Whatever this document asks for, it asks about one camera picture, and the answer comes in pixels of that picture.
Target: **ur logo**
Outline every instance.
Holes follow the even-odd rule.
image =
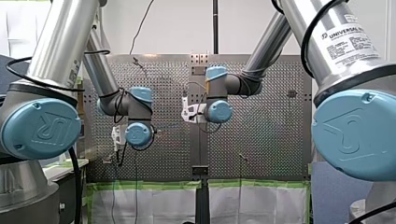
[[[324,122],[324,130],[333,136],[343,153],[354,153],[361,148],[364,138],[361,113],[361,109],[356,109]]]
[[[70,124],[70,118],[49,112],[42,113],[32,141],[45,145],[62,146]]]

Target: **perforated metal panel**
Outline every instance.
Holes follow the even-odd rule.
[[[247,59],[214,55],[209,64],[238,73]],[[229,97],[232,119],[209,135],[210,178],[301,180],[307,176],[311,81],[298,56],[280,57],[266,74],[261,94]]]
[[[190,134],[190,124],[180,116],[183,87],[191,75],[190,55],[135,57],[146,72],[129,55],[109,57],[109,63],[122,87],[145,86],[154,93],[153,124],[161,132],[151,148],[137,154],[138,178],[189,180],[191,161],[200,161],[193,158],[197,153],[192,151],[199,142],[192,138],[199,136]],[[209,56],[211,65],[225,65],[234,73],[247,60],[247,55]],[[89,82],[86,89],[86,148],[92,160],[89,181],[133,180],[135,154],[131,149],[118,170],[103,163],[113,153],[110,134],[115,124],[113,118],[96,111],[97,95]],[[289,98],[289,91],[297,91],[297,96]],[[311,81],[299,57],[285,56],[268,71],[261,95],[247,100],[230,97],[232,120],[208,138],[210,178],[304,179],[310,154],[310,93]]]

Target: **white cloth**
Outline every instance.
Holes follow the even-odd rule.
[[[211,224],[307,223],[306,188],[242,186],[209,191]]]
[[[176,224],[195,220],[196,189],[142,189],[137,192],[137,223]],[[92,224],[134,223],[134,189],[96,191],[92,196]]]

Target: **blue joint cap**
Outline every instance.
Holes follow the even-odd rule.
[[[396,97],[381,91],[338,92],[320,104],[312,135],[337,170],[368,181],[396,180]]]
[[[227,69],[223,66],[214,66],[206,69],[206,80],[211,81],[213,79],[224,77],[227,75]]]
[[[209,120],[213,123],[225,123],[233,115],[233,109],[230,104],[222,100],[213,103],[207,111]]]
[[[39,99],[10,114],[2,127],[3,148],[24,160],[45,160],[61,155],[80,134],[78,112],[57,99]]]
[[[129,92],[136,99],[144,102],[146,105],[151,106],[152,104],[152,91],[146,87],[132,87]]]
[[[150,141],[150,128],[140,122],[130,124],[126,129],[125,139],[131,146],[143,147]]]

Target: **cable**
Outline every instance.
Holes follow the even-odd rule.
[[[303,68],[304,68],[305,72],[312,78],[314,78],[314,76],[313,76],[313,74],[307,64],[307,61],[306,61],[306,53],[307,53],[307,49],[308,49],[309,39],[311,38],[311,36],[314,32],[314,29],[315,29],[315,27],[317,27],[320,20],[332,7],[338,5],[342,2],[347,3],[348,1],[349,0],[332,0],[332,1],[330,1],[323,8],[320,9],[318,14],[315,16],[315,18],[311,21],[309,26],[306,28],[306,31],[305,31],[305,34],[303,37],[303,42],[301,43],[301,62],[303,64]]]
[[[96,54],[96,53],[109,54],[109,53],[110,53],[110,50],[108,50],[108,49],[103,49],[103,50],[97,50],[97,51],[88,51],[88,52],[84,52],[84,54]],[[22,62],[26,62],[26,61],[29,61],[29,60],[32,60],[32,57],[25,57],[25,58],[20,58],[20,59],[15,59],[15,60],[9,61],[9,62],[6,64],[6,69],[8,70],[8,72],[10,72],[11,74],[13,74],[14,76],[17,76],[17,77],[20,77],[20,78],[22,78],[22,79],[28,80],[28,81],[30,81],[30,82],[32,82],[32,83],[38,85],[38,86],[41,86],[41,87],[53,88],[53,89],[55,89],[55,90],[60,90],[60,91],[84,91],[84,90],[81,90],[81,89],[69,89],[69,88],[65,88],[65,87],[60,87],[60,86],[51,85],[51,84],[49,84],[49,83],[45,83],[45,82],[42,82],[42,81],[38,81],[38,80],[36,80],[36,79],[33,79],[33,78],[31,78],[31,77],[28,77],[28,76],[26,76],[26,75],[23,75],[23,74],[21,74],[21,73],[15,71],[15,70],[11,67],[12,65],[14,65],[14,64],[16,64],[16,63],[22,63]]]
[[[104,55],[110,54],[110,50],[108,49],[101,49],[101,50],[97,50],[97,51],[85,51],[84,54],[98,54],[98,53],[102,53]]]
[[[388,203],[382,207],[376,208],[375,210],[368,212],[361,217],[355,218],[353,221],[349,222],[349,224],[361,224],[361,222],[369,217],[373,217],[375,215],[378,215],[382,212],[388,211],[390,209],[396,208],[396,202],[393,203]]]
[[[189,84],[195,84],[195,85],[201,87],[202,89],[206,90],[206,87],[204,85],[202,85],[201,83],[196,82],[196,81],[188,81],[188,82],[186,82],[186,84],[184,84],[184,89],[185,90],[188,88]]]
[[[75,213],[75,222],[76,224],[80,223],[81,220],[81,206],[82,206],[82,186],[81,186],[81,172],[78,167],[78,159],[76,156],[76,152],[73,148],[69,149],[70,159],[73,164],[73,172],[75,175],[76,181],[76,213]]]
[[[216,133],[218,130],[220,130],[221,125],[222,125],[222,123],[220,123],[219,126],[218,126],[214,131],[212,131],[212,132],[210,132],[210,131],[207,130],[207,124],[205,125],[205,129],[202,129],[200,124],[198,124],[198,127],[199,127],[199,129],[200,129],[202,132],[208,133],[208,134],[212,134],[212,133]]]
[[[125,117],[125,116],[122,116],[120,119],[117,119],[117,116],[121,115],[120,107],[121,107],[121,104],[122,104],[122,99],[123,99],[123,97],[125,95],[125,89],[123,87],[120,87],[119,90],[121,91],[121,95],[119,95],[119,98],[118,98],[119,101],[114,104],[116,112],[114,113],[113,121],[116,124],[120,123],[123,120],[123,118]]]
[[[274,6],[274,8],[276,8],[276,10],[278,11],[278,12],[280,12],[281,14],[284,14],[283,13],[283,9],[279,6],[279,4],[277,3],[277,0],[271,0],[271,2],[272,2],[272,4],[273,4],[273,6]]]
[[[42,86],[42,87],[46,87],[46,88],[53,88],[56,90],[60,90],[60,91],[84,91],[84,90],[80,90],[80,89],[69,89],[69,88],[65,88],[65,87],[60,87],[60,86],[55,86],[55,85],[51,85],[45,82],[41,82],[38,80],[35,80],[31,77],[27,77],[26,75],[22,75],[20,73],[18,73],[17,71],[15,71],[11,65],[15,64],[15,63],[21,63],[21,62],[25,62],[25,61],[29,61],[32,60],[32,57],[26,57],[26,58],[21,58],[21,59],[16,59],[16,60],[12,60],[10,62],[8,62],[6,64],[6,69],[8,70],[8,72],[12,73],[13,75],[20,77],[22,79],[28,80],[30,82],[35,83],[36,85]]]
[[[132,46],[131,46],[131,50],[129,51],[129,54],[132,54],[132,51],[134,50],[134,42],[136,41],[137,37],[140,34],[140,30],[142,29],[143,23],[145,22],[147,15],[149,14],[149,9],[151,8],[151,5],[153,2],[154,2],[154,0],[151,0],[151,2],[148,4],[148,8],[146,9],[145,16],[143,17],[142,21],[140,22],[139,29],[137,30],[137,33],[134,36],[134,40],[132,41]]]
[[[123,165],[123,161],[124,161],[124,158],[125,158],[125,151],[126,151],[126,147],[128,146],[128,143],[125,143],[125,145],[124,145],[124,149],[123,149],[123,151],[122,151],[122,156],[121,156],[121,161],[119,162],[119,160],[117,160],[117,165],[119,166],[119,167],[121,167],[122,165]]]
[[[201,103],[204,101],[204,98],[205,98],[205,97],[206,97],[206,92],[204,93],[204,95],[201,96],[201,100],[200,100],[199,103],[198,103],[197,113],[196,113],[194,116],[192,116],[192,117],[197,117],[197,116],[199,115],[199,107],[201,106]],[[219,124],[219,126],[218,126],[214,131],[209,132],[209,131],[207,130],[207,124],[205,125],[205,129],[203,129],[203,128],[201,127],[201,124],[198,123],[198,119],[197,119],[197,124],[198,124],[198,128],[199,128],[202,132],[208,133],[208,134],[216,133],[216,132],[221,128],[221,125],[222,125],[222,124]]]
[[[248,83],[247,83],[243,78],[241,78],[240,76],[238,76],[237,74],[228,73],[228,75],[237,77],[237,78],[239,79],[239,81],[242,82],[242,83],[244,84],[244,86],[247,88],[247,96],[243,96],[243,95],[239,95],[239,96],[240,96],[242,99],[247,99],[247,98],[249,97],[249,95],[251,95],[251,88],[250,88],[250,86],[248,85]]]
[[[308,43],[309,43],[309,39],[312,36],[312,33],[315,29],[315,27],[318,25],[318,23],[320,22],[320,20],[323,18],[323,16],[334,6],[341,4],[342,2],[346,2],[348,3],[349,0],[332,0],[331,2],[329,2],[328,4],[326,4],[323,8],[320,9],[320,11],[318,12],[318,14],[315,16],[315,18],[311,21],[311,23],[309,24],[309,26],[307,27],[305,34],[304,34],[304,38],[303,38],[303,42],[301,45],[301,60],[303,63],[303,67],[305,72],[313,77],[312,72],[310,71],[308,65],[307,65],[307,61],[306,61],[306,52],[307,52],[307,47],[308,47]],[[375,215],[378,215],[382,212],[388,211],[390,209],[396,208],[396,202],[393,203],[388,203],[382,207],[379,207],[369,213],[364,214],[361,217],[358,217],[354,220],[352,220],[351,222],[349,222],[349,224],[361,224],[361,222],[369,217],[373,217]]]

